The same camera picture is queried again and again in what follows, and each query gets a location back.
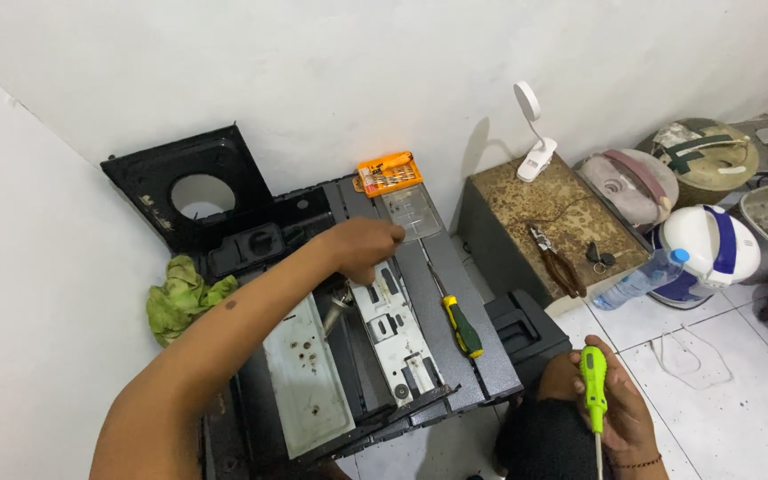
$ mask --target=hand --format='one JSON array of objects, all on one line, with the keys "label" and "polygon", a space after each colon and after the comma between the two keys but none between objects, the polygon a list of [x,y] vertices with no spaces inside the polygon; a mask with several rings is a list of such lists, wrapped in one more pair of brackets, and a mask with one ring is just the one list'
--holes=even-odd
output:
[{"label": "hand", "polygon": [[319,235],[335,259],[335,269],[361,285],[376,279],[375,265],[396,253],[404,228],[385,220],[354,217]]},{"label": "hand", "polygon": [[[609,449],[610,458],[616,464],[638,464],[656,459],[660,453],[656,447],[654,421],[630,374],[621,365],[612,348],[604,344],[599,336],[588,335],[585,344],[600,348],[606,357],[608,409],[603,420],[603,443]],[[571,352],[568,357],[574,365],[580,364],[580,352]],[[573,378],[573,389],[582,398],[585,385],[579,374]],[[592,420],[582,401],[580,410],[591,428]]]}]

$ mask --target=rice cooker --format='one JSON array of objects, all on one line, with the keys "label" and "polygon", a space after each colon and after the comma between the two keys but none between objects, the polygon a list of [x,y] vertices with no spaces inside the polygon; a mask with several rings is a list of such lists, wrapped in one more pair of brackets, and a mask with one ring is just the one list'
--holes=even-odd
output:
[{"label": "rice cooker", "polygon": [[760,247],[752,232],[720,207],[679,208],[648,239],[654,248],[683,248],[689,253],[680,277],[653,292],[656,300],[668,305],[697,306],[760,266]]}]

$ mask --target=white clip-on lamp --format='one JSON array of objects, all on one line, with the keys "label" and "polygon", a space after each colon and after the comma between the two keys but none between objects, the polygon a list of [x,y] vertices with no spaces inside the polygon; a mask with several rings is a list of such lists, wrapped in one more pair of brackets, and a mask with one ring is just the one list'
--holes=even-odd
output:
[{"label": "white clip-on lamp", "polygon": [[539,99],[535,97],[535,93],[529,88],[527,82],[520,81],[515,84],[515,96],[517,97],[517,103],[520,104],[520,109],[523,110],[523,116],[527,117],[529,128],[532,129],[532,133],[541,141],[529,150],[527,158],[524,159],[517,169],[518,179],[524,182],[531,182],[535,180],[535,177],[539,176],[541,171],[547,168],[558,144],[556,140],[540,136],[535,131],[535,127],[532,126],[534,121],[541,118],[541,107],[539,106]]}]

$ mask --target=white metal plate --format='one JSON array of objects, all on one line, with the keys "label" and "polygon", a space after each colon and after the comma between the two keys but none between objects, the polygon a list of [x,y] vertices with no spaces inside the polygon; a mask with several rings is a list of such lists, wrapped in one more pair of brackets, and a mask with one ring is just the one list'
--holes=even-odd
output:
[{"label": "white metal plate", "polygon": [[312,294],[265,338],[263,349],[290,459],[354,429]]},{"label": "white metal plate", "polygon": [[443,377],[403,293],[404,285],[387,262],[376,265],[372,285],[352,282],[351,288],[396,405],[442,386]]}]

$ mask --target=green cloth rag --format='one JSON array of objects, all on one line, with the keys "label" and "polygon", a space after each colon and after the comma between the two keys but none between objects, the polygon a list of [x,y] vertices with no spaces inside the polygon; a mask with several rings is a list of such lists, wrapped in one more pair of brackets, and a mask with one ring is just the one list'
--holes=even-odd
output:
[{"label": "green cloth rag", "polygon": [[175,256],[165,267],[165,284],[151,286],[147,299],[150,331],[162,347],[176,340],[194,321],[195,315],[218,305],[239,288],[230,275],[207,288],[195,271],[195,262],[187,256]]}]

